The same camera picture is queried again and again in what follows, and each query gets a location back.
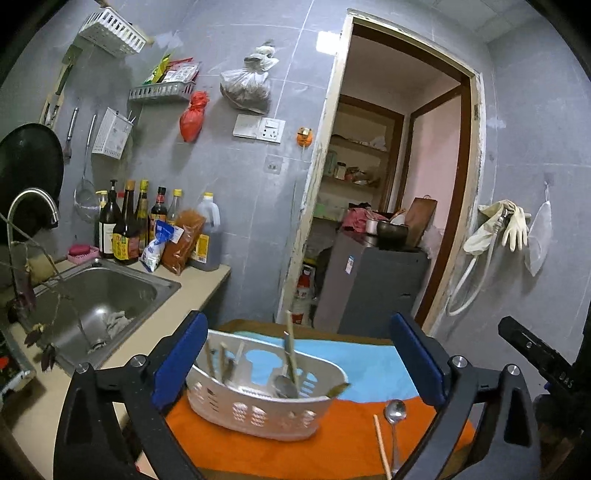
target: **bottle label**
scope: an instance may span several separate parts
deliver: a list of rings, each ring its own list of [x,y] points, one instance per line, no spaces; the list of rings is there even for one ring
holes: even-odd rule
[[[113,253],[113,228],[114,223],[99,222],[99,251],[104,254]]]
[[[179,226],[174,226],[174,225],[172,225],[172,226],[174,227],[174,233],[173,233],[173,236],[170,239],[170,241],[172,243],[176,244],[183,236],[184,230],[182,228],[180,228]]]
[[[153,213],[150,213],[150,237],[148,239],[149,242],[154,240],[154,237],[156,236],[156,220],[166,222],[166,215],[155,215]]]
[[[139,199],[138,218],[146,218],[148,216],[148,199]]]
[[[117,260],[132,260],[139,257],[139,238],[128,238],[119,233],[113,234],[113,254]]]
[[[195,246],[195,260],[199,263],[207,263],[207,251],[209,250],[209,235],[199,235]]]

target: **pink wall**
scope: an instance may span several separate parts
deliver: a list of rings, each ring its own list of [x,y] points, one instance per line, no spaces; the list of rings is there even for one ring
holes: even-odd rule
[[[433,225],[445,228],[456,178],[460,142],[460,98],[418,117],[414,122],[407,184],[402,206],[415,197],[430,195],[437,200]]]

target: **white plastic basket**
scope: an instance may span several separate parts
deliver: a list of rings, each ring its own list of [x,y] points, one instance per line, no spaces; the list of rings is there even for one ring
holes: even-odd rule
[[[89,16],[78,35],[117,58],[139,53],[146,44],[146,38],[110,7]]]
[[[227,429],[275,440],[303,440],[312,435],[332,402],[325,396],[332,387],[347,381],[345,372],[332,362],[295,353],[299,374],[300,398],[274,396],[273,380],[287,374],[283,348],[230,333],[209,330],[209,345],[219,351],[224,342],[236,367],[223,385],[207,372],[202,349],[189,374],[187,387],[191,408],[204,419]],[[264,350],[276,354],[282,365],[274,368],[265,385],[252,382],[252,362],[248,352]]]
[[[133,123],[123,115],[107,107],[105,116],[100,123],[99,132],[96,134],[92,153],[101,153],[117,160],[120,159],[133,126]]]

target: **blue gripper pad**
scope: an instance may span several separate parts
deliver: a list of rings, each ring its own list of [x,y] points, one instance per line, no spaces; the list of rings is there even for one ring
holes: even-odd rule
[[[411,322],[413,325],[401,314],[394,314],[390,322],[391,339],[419,396],[427,405],[437,408],[445,403],[449,393],[448,355],[438,341]]]
[[[162,410],[175,400],[193,362],[207,340],[207,317],[203,313],[193,311],[187,315],[183,324],[190,321],[190,317],[193,317],[193,320],[154,374],[152,403],[158,410]],[[174,339],[176,334],[177,332],[168,338]]]

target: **spoon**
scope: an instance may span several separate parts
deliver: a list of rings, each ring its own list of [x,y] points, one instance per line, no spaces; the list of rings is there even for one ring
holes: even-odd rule
[[[406,405],[402,400],[391,400],[384,408],[384,417],[392,426],[392,475],[400,470],[398,442],[396,441],[396,424],[406,418]]]
[[[291,378],[285,375],[277,375],[273,379],[273,387],[275,388],[275,394],[279,398],[298,397],[296,385],[291,381]]]

